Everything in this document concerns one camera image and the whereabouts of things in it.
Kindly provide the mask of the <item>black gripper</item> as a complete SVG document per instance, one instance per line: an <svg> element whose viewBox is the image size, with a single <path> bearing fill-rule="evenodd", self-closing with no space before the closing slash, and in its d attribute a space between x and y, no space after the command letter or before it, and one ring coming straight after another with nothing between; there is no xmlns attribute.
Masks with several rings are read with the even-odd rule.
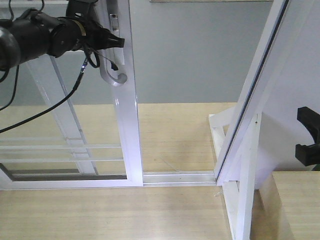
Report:
<svg viewBox="0 0 320 240"><path fill-rule="evenodd" d="M76 51L84 45L94 50L123 48L125 39L110 32L109 29L97 22L95 13L96 0L70 0L65 17L70 20L72 28L69 35L66 51Z"/></svg>

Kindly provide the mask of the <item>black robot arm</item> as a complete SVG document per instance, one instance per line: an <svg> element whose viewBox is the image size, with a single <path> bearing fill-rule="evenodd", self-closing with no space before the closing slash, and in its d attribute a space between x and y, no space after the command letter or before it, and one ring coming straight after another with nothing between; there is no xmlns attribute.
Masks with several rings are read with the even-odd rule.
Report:
<svg viewBox="0 0 320 240"><path fill-rule="evenodd" d="M44 54L59 58L65 52L86 54L123 48L125 40L95 19L94 0L71 0L65 16L53 17L29 8L16 18L0 21L0 69L7 71Z"/></svg>

